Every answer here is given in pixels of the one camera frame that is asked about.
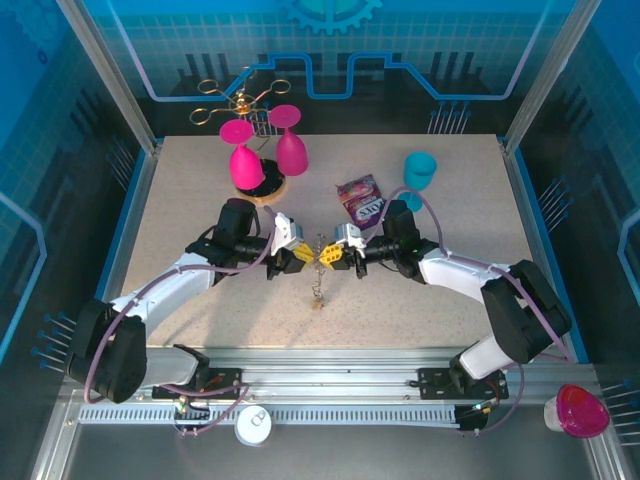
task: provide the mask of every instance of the table surface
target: table surface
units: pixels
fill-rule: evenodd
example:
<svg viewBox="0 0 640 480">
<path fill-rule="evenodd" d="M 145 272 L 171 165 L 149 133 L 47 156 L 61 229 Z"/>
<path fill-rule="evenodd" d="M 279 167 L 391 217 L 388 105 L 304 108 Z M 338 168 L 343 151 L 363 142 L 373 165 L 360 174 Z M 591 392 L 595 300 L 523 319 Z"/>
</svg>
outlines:
<svg viewBox="0 0 640 480">
<path fill-rule="evenodd" d="M 301 136 L 310 167 L 287 179 L 271 203 L 304 228 L 313 243 L 332 239 L 350 221 L 335 185 L 373 174 L 384 195 L 402 185 L 403 162 L 431 153 L 438 170 L 425 195 L 446 246 L 479 259 L 513 264 L 531 258 L 499 146 L 492 135 Z M 275 141 L 264 147 L 273 158 Z M 217 136 L 167 137 L 140 224 L 123 293 L 149 282 L 213 225 L 234 196 L 229 145 Z M 259 208 L 261 221 L 267 217 Z M 437 240 L 425 209 L 416 224 Z M 203 347 L 437 347 L 466 346 L 490 333 L 484 307 L 463 295 L 406 280 L 379 265 L 369 275 L 327 271 L 326 305 L 312 309 L 313 268 L 266 281 L 263 268 L 227 278 L 193 298 L 160 325 L 150 345 Z"/>
</svg>

